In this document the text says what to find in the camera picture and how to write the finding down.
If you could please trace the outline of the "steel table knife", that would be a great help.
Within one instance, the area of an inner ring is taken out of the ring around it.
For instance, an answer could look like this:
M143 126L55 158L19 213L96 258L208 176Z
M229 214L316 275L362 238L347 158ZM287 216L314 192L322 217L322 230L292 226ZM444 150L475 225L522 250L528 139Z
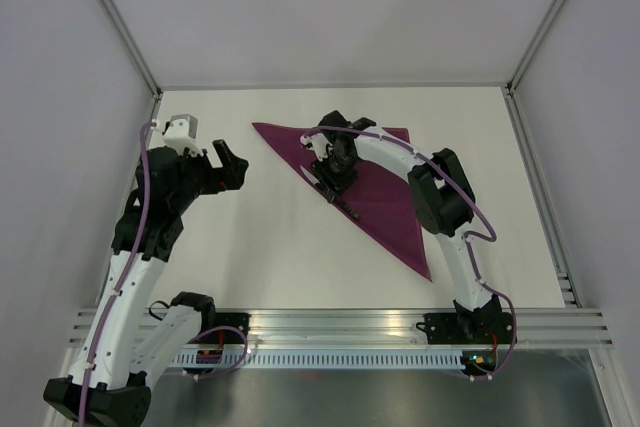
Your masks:
M315 177L314 174L309 172L305 167L301 166L300 170L304 177L314 186L314 188L325 198L325 200L337 207L344 214L346 214L352 220L358 222L360 220L359 214L351 208L341 197L335 192L330 190L325 184Z

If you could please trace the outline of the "purple cloth napkin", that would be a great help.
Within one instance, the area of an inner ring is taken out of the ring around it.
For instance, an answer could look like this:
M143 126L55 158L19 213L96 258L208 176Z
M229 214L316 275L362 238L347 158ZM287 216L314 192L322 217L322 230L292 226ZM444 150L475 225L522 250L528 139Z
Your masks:
M305 130L264 122L254 122L252 126L266 144L321 195L300 170L303 166L311 172L311 163L316 159L300 143ZM355 169L358 177L341 198L359 214L360 220L356 222L334 207L406 267L431 280L423 231L407 182L372 162L360 161Z

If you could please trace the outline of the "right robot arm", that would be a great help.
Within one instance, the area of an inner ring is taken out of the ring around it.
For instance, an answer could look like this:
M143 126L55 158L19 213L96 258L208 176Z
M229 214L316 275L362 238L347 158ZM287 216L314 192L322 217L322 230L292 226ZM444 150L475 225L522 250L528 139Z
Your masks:
M420 226L438 241L454 287L454 310L425 314L416 327L431 345L508 345L516 341L516 314L506 295L490 287L473 251L475 238L494 242L472 229L487 220L456 153L444 148L431 155L362 117L347 121L333 111L305 132L300 142L315 155L305 174L331 204L354 220L359 214L343 199L357 178L356 165L371 162L405 181Z

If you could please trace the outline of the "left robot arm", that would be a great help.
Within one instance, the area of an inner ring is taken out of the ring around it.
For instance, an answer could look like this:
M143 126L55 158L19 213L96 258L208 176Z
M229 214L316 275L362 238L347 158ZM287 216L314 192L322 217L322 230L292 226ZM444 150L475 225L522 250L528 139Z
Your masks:
M139 426L155 384L188 343L246 339L222 325L212 297L179 292L147 338L140 322L152 291L184 230L182 216L201 196L240 189L249 168L223 140L207 154L168 146L144 150L111 243L107 281L84 344L67 374L47 382L43 398L79 426Z

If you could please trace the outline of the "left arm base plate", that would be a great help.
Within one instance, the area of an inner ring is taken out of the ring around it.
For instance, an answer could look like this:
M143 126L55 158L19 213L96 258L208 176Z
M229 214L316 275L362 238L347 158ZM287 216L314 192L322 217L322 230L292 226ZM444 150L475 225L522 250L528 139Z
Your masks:
M222 312L216 315L215 327L234 327L243 334L248 334L250 330L250 314L247 312ZM243 343L241 336L229 330L220 330L207 337L210 344L240 345Z

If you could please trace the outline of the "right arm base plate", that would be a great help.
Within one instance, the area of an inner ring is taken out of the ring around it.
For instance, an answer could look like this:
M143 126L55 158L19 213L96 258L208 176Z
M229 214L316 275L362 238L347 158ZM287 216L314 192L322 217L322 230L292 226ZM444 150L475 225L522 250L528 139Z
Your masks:
M429 345L507 345L513 338L513 316L501 312L493 320L474 323L456 313L427 313L415 324Z

